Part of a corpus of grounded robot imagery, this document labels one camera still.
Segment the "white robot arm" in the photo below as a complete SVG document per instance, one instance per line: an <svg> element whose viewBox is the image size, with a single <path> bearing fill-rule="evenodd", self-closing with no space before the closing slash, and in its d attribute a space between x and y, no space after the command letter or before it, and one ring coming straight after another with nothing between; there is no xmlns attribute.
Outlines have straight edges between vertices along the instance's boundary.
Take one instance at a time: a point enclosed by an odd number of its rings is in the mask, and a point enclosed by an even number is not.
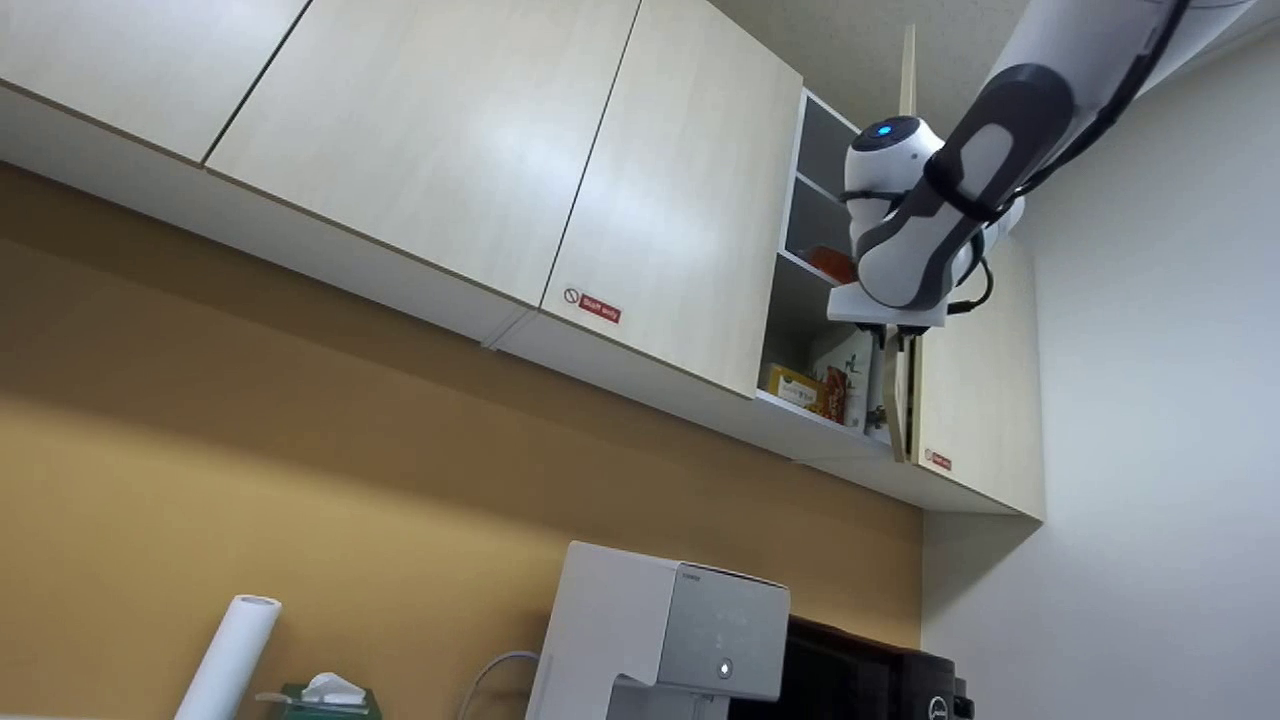
<svg viewBox="0 0 1280 720"><path fill-rule="evenodd" d="M1025 197L1088 151L1124 107L1223 34L1254 0L1028 0L947 137L924 116L868 123L844 151L852 280L835 322L928 330Z"/></svg>

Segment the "white gripper mount body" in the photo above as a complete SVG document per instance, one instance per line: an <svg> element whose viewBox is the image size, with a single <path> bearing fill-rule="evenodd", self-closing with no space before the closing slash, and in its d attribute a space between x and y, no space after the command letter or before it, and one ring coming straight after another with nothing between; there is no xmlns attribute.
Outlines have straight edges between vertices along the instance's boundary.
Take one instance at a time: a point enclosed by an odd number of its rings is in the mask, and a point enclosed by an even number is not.
<svg viewBox="0 0 1280 720"><path fill-rule="evenodd" d="M835 284L829 290L829 318L830 322L875 322L875 327L936 327L947 318L945 308L886 308L878 299L873 299L859 284Z"/></svg>

